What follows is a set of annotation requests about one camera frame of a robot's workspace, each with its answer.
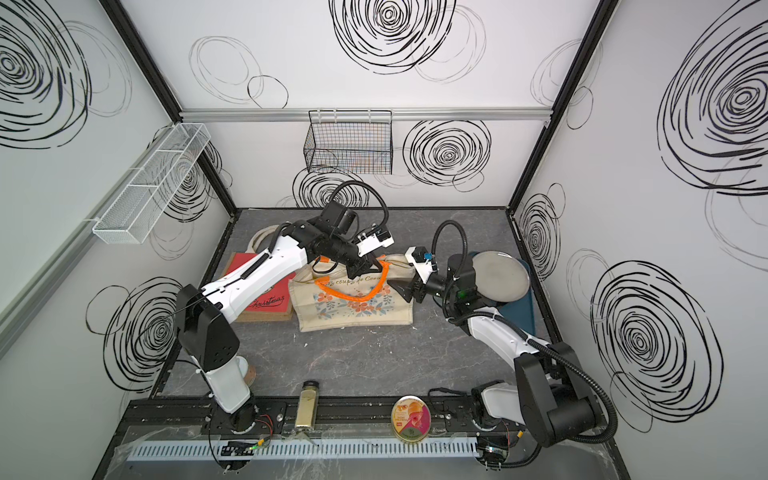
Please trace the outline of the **cream floral canvas tote bag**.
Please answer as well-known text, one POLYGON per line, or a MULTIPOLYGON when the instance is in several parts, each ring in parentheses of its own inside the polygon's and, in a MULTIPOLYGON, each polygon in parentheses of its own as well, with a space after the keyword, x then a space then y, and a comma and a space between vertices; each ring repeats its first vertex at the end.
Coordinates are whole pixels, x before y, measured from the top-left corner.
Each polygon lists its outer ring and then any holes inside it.
POLYGON ((410 281, 414 268, 402 254, 378 258, 383 270, 354 279, 346 267, 324 259, 298 270, 288 283, 299 330, 312 332, 346 327, 403 326, 413 323, 413 304, 388 284, 410 281))

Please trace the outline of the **red Christmas jute bag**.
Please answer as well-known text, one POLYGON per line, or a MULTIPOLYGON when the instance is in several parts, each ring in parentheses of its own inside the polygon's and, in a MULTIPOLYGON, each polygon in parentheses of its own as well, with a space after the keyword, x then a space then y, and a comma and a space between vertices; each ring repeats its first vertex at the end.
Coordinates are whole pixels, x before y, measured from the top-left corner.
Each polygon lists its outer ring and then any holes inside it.
MULTIPOLYGON (((233 253, 227 263, 224 276, 241 267, 247 261, 264 250, 269 244, 269 238, 277 230, 277 225, 272 225, 257 231, 249 241, 245 252, 233 253)), ((269 288, 261 296, 253 300, 245 310, 237 317, 237 322, 278 322, 289 321, 294 309, 289 292, 289 283, 295 277, 295 273, 282 278, 278 283, 269 288)))

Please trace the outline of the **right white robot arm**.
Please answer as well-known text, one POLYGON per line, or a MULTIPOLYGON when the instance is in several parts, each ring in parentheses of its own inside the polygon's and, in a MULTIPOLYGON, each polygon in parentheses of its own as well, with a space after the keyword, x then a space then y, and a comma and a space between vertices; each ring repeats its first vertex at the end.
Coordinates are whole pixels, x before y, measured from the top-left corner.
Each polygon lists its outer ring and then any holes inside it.
POLYGON ((500 251, 454 254, 441 274, 435 254, 411 247, 406 262, 415 274, 408 281, 392 281, 404 300, 434 299, 445 319, 498 355, 514 373, 514 381, 491 383, 474 390, 477 415, 485 420, 510 420, 527 428, 539 445, 563 440, 601 443, 601 396, 588 381, 574 351, 552 345, 505 318, 501 307, 523 299, 530 276, 522 262, 500 251))

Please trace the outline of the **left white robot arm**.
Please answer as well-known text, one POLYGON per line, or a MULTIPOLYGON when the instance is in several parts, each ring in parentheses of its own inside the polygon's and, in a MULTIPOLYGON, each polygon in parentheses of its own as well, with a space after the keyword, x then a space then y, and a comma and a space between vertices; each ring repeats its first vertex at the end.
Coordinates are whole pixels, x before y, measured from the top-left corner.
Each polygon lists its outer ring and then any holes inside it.
POLYGON ((177 294, 173 325, 186 353, 202 371, 218 406, 239 413, 252 393, 240 369, 240 342, 232 328, 238 316, 259 296, 288 275, 325 257, 346 267, 349 277, 372 273, 380 266, 375 252, 394 244, 387 228, 389 214, 348 239, 357 214, 333 201, 309 220, 285 222, 267 248, 224 277, 177 294))

